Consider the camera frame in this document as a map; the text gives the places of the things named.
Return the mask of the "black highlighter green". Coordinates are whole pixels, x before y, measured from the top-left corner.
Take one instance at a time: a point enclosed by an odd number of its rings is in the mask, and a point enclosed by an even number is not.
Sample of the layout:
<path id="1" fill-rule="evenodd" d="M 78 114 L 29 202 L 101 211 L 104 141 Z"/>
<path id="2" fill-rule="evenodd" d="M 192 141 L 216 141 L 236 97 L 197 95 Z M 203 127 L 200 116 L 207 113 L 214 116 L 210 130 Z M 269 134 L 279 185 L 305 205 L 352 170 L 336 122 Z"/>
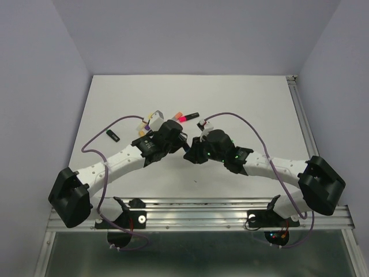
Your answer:
<path id="1" fill-rule="evenodd" d="M 120 141 L 120 138 L 110 129 L 106 131 L 106 135 L 108 135 L 112 140 L 114 140 L 116 143 Z"/>

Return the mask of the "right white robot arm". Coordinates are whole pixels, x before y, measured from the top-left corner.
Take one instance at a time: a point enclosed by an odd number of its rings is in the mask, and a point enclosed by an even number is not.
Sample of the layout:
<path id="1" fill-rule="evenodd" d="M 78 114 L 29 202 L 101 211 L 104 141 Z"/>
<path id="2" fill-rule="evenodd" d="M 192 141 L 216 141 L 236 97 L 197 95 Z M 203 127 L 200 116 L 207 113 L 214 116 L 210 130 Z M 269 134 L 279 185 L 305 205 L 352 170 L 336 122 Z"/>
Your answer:
<path id="1" fill-rule="evenodd" d="M 300 212 L 332 215 L 345 188 L 345 181 L 320 156 L 312 156 L 310 160 L 270 158 L 267 154 L 235 146 L 222 130 L 193 138 L 184 159 L 193 164 L 214 160 L 235 174 L 274 179 L 281 185 L 296 187 L 298 191 L 286 191 L 268 204 L 264 214 L 272 225 Z"/>

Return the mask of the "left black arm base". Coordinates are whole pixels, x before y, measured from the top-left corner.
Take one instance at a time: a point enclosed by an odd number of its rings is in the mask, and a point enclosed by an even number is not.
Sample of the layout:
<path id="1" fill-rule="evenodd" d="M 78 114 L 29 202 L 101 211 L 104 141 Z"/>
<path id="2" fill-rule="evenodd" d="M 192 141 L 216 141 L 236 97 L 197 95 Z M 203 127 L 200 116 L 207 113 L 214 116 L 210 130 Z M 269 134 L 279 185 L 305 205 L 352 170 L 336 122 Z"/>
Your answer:
<path id="1" fill-rule="evenodd" d="M 107 242 L 111 249 L 119 252 L 144 249 L 150 245 L 150 240 L 137 231 L 146 228 L 145 207 L 146 204 L 140 199 L 132 199 L 125 204 L 121 198 L 115 196 L 103 208 L 113 218 L 101 215 L 95 220 L 94 228 L 108 231 Z"/>

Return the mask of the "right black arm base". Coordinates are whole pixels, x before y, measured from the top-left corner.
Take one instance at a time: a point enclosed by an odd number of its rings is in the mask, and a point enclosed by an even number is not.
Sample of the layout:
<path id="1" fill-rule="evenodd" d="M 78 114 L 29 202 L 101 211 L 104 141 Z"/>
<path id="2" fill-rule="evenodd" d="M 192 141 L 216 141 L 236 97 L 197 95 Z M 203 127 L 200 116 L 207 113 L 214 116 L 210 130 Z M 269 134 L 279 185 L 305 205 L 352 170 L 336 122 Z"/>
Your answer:
<path id="1" fill-rule="evenodd" d="M 289 228 L 299 227 L 298 219 L 282 218 L 273 211 L 275 203 L 280 199 L 280 195 L 272 198 L 266 209 L 255 209 L 247 211 L 247 219 L 244 228 L 248 231 L 257 231 L 263 228 L 277 228 L 275 231 L 264 231 L 265 239 L 272 246 L 279 248 L 289 248 L 287 243 L 290 238 Z"/>

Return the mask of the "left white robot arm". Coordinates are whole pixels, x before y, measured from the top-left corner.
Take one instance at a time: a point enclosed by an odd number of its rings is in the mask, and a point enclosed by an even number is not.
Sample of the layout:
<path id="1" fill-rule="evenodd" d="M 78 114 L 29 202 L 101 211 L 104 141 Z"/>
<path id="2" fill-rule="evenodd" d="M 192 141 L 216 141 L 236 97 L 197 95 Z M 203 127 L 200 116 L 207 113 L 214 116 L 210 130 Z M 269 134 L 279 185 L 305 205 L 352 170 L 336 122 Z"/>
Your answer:
<path id="1" fill-rule="evenodd" d="M 165 121 L 157 131 L 140 137 L 117 154 L 92 166 L 73 171 L 61 170 L 48 197 L 49 203 L 68 228 L 85 221 L 97 209 L 91 198 L 116 179 L 160 161 L 186 145 L 182 126 Z"/>

